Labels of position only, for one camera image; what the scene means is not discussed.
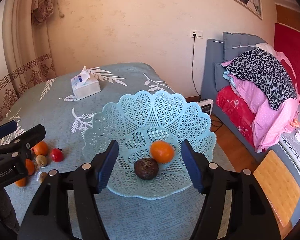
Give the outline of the dark passion fruit in basket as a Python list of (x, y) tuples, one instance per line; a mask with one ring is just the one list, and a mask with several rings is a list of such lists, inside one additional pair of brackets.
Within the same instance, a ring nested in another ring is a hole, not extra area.
[(159, 172), (159, 165), (153, 158), (141, 158), (134, 163), (135, 174), (143, 180), (155, 178)]

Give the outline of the light blue lattice fruit basket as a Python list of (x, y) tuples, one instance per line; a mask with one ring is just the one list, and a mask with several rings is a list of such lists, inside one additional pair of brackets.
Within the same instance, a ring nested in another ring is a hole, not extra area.
[[(118, 142), (119, 156), (107, 188), (123, 197), (155, 200), (189, 188), (192, 182), (181, 156), (185, 139), (196, 152), (213, 160), (216, 135), (211, 131), (211, 118), (198, 103), (187, 103), (180, 94), (139, 91), (123, 95), (118, 103), (107, 103), (91, 124), (83, 134), (83, 156), (92, 161), (112, 140)], [(151, 144), (159, 140), (173, 147), (174, 157), (159, 164), (154, 179), (142, 180), (134, 172), (134, 163), (150, 157)]]

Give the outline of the small orange on table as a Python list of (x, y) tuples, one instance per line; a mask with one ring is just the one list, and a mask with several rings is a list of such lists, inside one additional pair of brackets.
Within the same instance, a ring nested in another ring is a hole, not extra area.
[(35, 155), (47, 156), (49, 153), (49, 148), (46, 142), (41, 141), (38, 144), (34, 145), (32, 148)]

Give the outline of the kiwi fruit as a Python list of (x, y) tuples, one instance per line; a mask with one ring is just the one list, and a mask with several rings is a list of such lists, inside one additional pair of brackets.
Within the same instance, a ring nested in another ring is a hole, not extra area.
[(36, 163), (39, 167), (45, 167), (47, 165), (47, 158), (44, 155), (39, 154), (36, 156)]
[(39, 172), (38, 173), (37, 180), (39, 181), (40, 184), (44, 181), (46, 176), (47, 176), (46, 172)]

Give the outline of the white wall socket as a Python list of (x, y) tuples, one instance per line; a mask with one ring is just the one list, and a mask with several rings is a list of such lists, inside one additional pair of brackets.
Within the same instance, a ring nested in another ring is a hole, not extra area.
[(203, 31), (202, 30), (190, 30), (190, 37), (191, 38), (203, 38)]

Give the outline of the grey blue sofa bed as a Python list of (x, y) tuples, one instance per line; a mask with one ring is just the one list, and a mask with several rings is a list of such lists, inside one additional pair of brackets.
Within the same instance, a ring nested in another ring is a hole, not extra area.
[(256, 35), (209, 39), (201, 96), (257, 161), (274, 150), (300, 173), (300, 95), (285, 54)]

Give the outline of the grey sofa cushion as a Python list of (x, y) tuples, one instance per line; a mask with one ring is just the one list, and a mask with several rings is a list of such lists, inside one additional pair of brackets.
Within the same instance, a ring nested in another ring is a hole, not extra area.
[(256, 35), (224, 32), (224, 61), (230, 61), (241, 53), (255, 48), (258, 43), (265, 43), (265, 40)]

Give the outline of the orange in basket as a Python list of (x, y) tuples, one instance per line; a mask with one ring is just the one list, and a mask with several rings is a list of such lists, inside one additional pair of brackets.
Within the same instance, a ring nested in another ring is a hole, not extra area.
[(165, 141), (155, 141), (150, 146), (150, 154), (158, 163), (169, 163), (174, 158), (174, 148)]

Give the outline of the red floral blanket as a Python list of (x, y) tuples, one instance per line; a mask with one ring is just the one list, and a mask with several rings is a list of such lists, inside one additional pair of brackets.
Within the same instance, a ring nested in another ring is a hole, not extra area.
[(230, 85), (218, 92), (216, 105), (228, 116), (246, 141), (254, 147), (251, 125), (256, 114), (250, 111), (246, 102), (232, 90)]

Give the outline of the red tomato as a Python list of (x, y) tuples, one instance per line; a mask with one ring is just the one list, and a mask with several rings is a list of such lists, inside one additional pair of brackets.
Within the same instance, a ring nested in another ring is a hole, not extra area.
[(50, 153), (51, 159), (58, 163), (63, 161), (64, 157), (63, 157), (63, 152), (60, 148), (53, 148), (51, 153)]

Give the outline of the leopard print blanket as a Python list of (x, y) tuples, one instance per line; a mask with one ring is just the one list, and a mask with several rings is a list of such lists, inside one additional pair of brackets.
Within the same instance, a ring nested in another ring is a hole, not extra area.
[(222, 66), (234, 77), (254, 83), (268, 99), (270, 108), (277, 111), (287, 99), (297, 97), (297, 84), (293, 83), (281, 61), (290, 65), (285, 54), (277, 52), (274, 56), (257, 47)]

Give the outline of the white space heater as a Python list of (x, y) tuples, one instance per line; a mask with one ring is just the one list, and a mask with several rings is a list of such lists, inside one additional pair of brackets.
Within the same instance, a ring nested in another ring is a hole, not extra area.
[(211, 115), (212, 109), (213, 109), (213, 100), (212, 99), (202, 100), (202, 101), (198, 102), (198, 105), (200, 106), (203, 113)]

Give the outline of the beige patterned curtain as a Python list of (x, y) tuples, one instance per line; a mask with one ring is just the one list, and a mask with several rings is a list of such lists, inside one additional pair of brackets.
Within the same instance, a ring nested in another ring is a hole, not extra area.
[(0, 123), (31, 87), (56, 77), (48, 19), (58, 0), (0, 0)]

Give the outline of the pink quilt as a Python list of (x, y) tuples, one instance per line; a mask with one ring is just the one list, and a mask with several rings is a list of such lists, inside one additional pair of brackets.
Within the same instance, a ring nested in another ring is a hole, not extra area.
[[(289, 75), (293, 80), (295, 73)], [(282, 133), (290, 133), (294, 130), (293, 122), (298, 118), (298, 106), (300, 103), (298, 85), (297, 97), (287, 99), (276, 111), (270, 108), (268, 99), (254, 83), (242, 81), (229, 74), (226, 69), (223, 73), (223, 77), (229, 80), (232, 87), (234, 87), (236, 92), (246, 102), (250, 111), (256, 114), (251, 125), (256, 152), (261, 152), (277, 144)]]

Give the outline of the wooden stool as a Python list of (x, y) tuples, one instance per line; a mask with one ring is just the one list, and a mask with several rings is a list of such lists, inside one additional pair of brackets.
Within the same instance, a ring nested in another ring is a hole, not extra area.
[(267, 153), (254, 176), (280, 224), (287, 226), (300, 198), (300, 187), (295, 178), (273, 150)]

